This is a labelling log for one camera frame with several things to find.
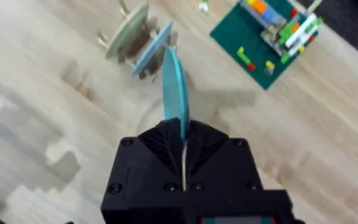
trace wooden object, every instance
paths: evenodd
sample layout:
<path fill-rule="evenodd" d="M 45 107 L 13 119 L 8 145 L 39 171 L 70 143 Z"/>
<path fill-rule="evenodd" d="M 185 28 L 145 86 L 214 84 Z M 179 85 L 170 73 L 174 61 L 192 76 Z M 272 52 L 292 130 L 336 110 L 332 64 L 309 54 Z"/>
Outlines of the wooden object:
<path fill-rule="evenodd" d="M 147 75 L 155 74 L 159 69 L 162 64 L 161 53 L 165 47 L 170 44 L 176 45 L 176 40 L 172 41 L 172 22 L 160 30 L 152 25 L 153 19 L 147 21 L 148 3 L 138 6 L 132 12 L 128 10 L 124 0 L 119 0 L 119 4 L 125 21 L 118 27 L 112 41 L 109 42 L 106 35 L 100 31 L 97 37 L 99 43 L 106 48 L 107 59 L 116 57 L 119 63 L 127 61 L 133 67 L 132 74 L 143 79 Z"/>

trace wooden table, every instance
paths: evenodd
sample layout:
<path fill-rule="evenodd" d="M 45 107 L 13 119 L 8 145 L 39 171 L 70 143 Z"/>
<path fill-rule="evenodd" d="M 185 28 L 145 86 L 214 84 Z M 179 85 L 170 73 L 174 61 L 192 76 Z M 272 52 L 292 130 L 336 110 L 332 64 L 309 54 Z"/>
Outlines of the wooden table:
<path fill-rule="evenodd" d="M 358 223 L 358 52 L 324 26 L 264 91 L 208 35 L 235 0 L 210 1 L 208 14 L 198 3 L 150 1 L 150 15 L 172 19 L 179 33 L 192 118 L 247 138 L 265 187 L 287 189 L 297 217 Z M 8 223 L 102 223 L 119 140 L 163 118 L 161 77 L 141 81 L 104 59 L 95 34 L 113 35 L 118 9 L 111 0 L 0 0 L 0 218 Z"/>

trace lego brick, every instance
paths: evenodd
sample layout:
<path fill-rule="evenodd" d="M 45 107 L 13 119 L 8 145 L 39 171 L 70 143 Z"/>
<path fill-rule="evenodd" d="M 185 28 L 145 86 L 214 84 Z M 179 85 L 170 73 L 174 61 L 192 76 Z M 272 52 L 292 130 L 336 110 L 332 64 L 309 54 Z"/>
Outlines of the lego brick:
<path fill-rule="evenodd" d="M 296 42 L 296 44 L 288 51 L 288 54 L 290 54 L 290 56 L 294 56 L 299 48 L 303 45 L 305 45 L 307 43 L 307 41 L 309 41 L 309 38 L 311 37 L 311 34 L 315 33 L 318 30 L 318 26 L 314 26 L 313 29 L 307 34 L 307 33 L 302 33 L 299 36 L 299 40 Z"/>
<path fill-rule="evenodd" d="M 300 26 L 299 22 L 297 22 L 294 26 L 292 26 L 291 33 L 293 34 L 299 28 L 299 26 Z"/>
<path fill-rule="evenodd" d="M 262 18 L 264 18 L 268 22 L 271 22 L 274 15 L 275 15 L 275 12 L 272 10 L 271 7 L 268 7 L 266 9 L 266 11 L 264 13 L 262 13 Z"/>
<path fill-rule="evenodd" d="M 241 60 L 249 65 L 251 63 L 251 60 L 244 54 L 244 48 L 240 47 L 239 50 L 237 51 L 237 55 L 239 56 L 239 58 L 241 58 Z"/>
<path fill-rule="evenodd" d="M 252 5 L 256 0 L 244 0 L 246 3 Z"/>
<path fill-rule="evenodd" d="M 305 51 L 305 46 L 301 46 L 300 48 L 299 48 L 299 53 L 302 53 L 302 52 L 304 52 Z"/>
<path fill-rule="evenodd" d="M 268 8 L 266 3 L 261 0 L 256 0 L 254 3 L 252 3 L 251 7 L 260 15 L 262 15 Z"/>
<path fill-rule="evenodd" d="M 256 13 L 246 2 L 241 1 L 240 6 L 244 8 L 263 28 L 267 29 L 269 27 L 270 24 L 264 20 L 262 16 Z"/>
<path fill-rule="evenodd" d="M 299 27 L 299 29 L 297 29 L 292 35 L 290 38 L 288 38 L 288 40 L 285 42 L 285 45 L 287 47 L 291 47 L 294 42 L 299 38 L 299 36 L 301 34 L 303 34 L 306 30 L 306 28 L 311 24 L 311 23 L 314 23 L 315 21 L 317 20 L 317 16 L 316 14 L 312 14 L 310 15 L 306 21 L 304 21 L 302 23 L 302 25 Z"/>

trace green lego brick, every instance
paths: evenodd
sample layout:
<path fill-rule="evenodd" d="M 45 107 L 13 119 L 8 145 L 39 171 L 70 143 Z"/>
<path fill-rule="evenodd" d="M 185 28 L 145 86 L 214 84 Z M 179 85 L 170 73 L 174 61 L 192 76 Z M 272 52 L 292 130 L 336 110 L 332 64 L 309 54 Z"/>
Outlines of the green lego brick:
<path fill-rule="evenodd" d="M 317 19 L 317 21 L 316 21 L 316 25 L 318 26 L 318 25 L 320 25 L 320 24 L 322 24 L 323 23 L 323 18 L 322 17 L 319 17 L 318 19 Z"/>
<path fill-rule="evenodd" d="M 305 29 L 305 32 L 306 32 L 306 33 L 310 32 L 315 25 L 316 25 L 315 23 L 310 24 L 310 25 Z"/>
<path fill-rule="evenodd" d="M 281 57 L 281 63 L 285 64 L 288 59 L 290 59 L 290 55 L 289 54 L 285 54 L 284 56 Z"/>
<path fill-rule="evenodd" d="M 237 55 L 241 58 L 241 60 L 243 60 L 247 65 L 251 63 L 251 60 L 249 60 L 249 58 L 243 53 L 241 52 L 241 50 L 239 49 L 237 51 Z"/>

